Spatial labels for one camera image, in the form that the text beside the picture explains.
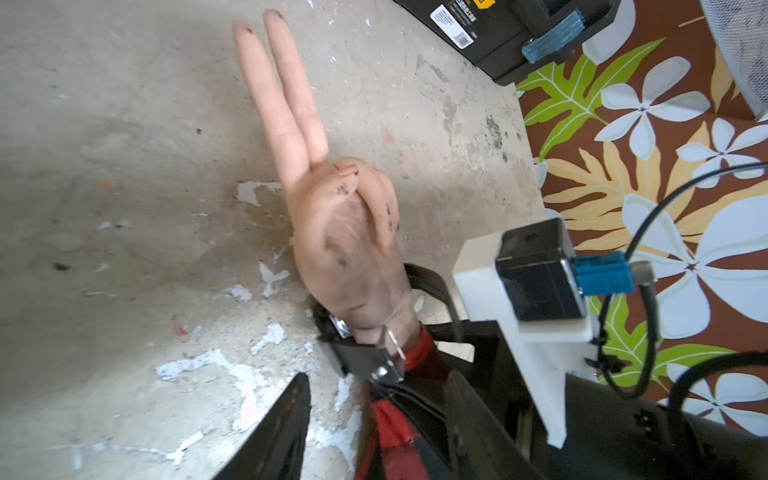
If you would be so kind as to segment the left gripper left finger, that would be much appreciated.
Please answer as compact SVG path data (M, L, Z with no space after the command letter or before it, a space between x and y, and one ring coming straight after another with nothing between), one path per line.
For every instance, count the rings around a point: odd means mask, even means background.
M310 411L309 378L301 372L214 479L299 479Z

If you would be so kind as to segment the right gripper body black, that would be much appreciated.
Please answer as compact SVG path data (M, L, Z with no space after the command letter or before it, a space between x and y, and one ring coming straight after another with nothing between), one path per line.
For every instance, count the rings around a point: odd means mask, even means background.
M463 321L467 362L441 353L460 372L532 466L532 479L764 479L767 441L684 415L689 451L675 448L668 411L647 400L622 400L608 388L566 378L566 433L562 447L548 444L543 421L494 321ZM452 477L444 385L429 385L431 406L419 431Z

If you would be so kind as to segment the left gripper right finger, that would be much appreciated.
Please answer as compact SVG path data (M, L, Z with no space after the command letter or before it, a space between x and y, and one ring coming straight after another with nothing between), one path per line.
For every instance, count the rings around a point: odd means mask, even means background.
M534 467L458 371L444 385L451 470L456 479L532 479Z

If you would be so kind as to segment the black wrist watch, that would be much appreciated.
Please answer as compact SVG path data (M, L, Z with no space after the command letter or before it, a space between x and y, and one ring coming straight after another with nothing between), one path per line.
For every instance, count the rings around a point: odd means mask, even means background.
M437 272L415 264L406 264L405 270L413 289L421 290L443 303L451 321L427 327L437 341L462 343L463 325L447 282ZM404 380L406 357L394 334L383 326L379 340L372 345L354 340L348 325L325 307L316 304L314 322L319 330L317 341L334 371L342 378L353 375L380 383L399 383Z

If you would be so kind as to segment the red plaid sleeve forearm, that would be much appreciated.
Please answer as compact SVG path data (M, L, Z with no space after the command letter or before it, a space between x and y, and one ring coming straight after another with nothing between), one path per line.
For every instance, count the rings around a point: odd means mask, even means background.
M405 350L408 378L443 385L449 369L424 325L417 341ZM355 472L357 479L450 479L452 474L421 432L390 401L371 401L375 420Z

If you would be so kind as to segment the black toolbox yellow label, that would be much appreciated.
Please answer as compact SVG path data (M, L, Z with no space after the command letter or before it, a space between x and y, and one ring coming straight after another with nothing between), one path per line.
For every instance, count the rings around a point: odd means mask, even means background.
M397 3L494 83L517 83L569 60L613 24L614 0L406 0Z

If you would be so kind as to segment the white mesh basket right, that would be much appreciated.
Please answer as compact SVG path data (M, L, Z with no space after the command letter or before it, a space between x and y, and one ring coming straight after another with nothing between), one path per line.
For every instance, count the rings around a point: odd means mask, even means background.
M700 0L716 45L758 121L767 119L767 0Z

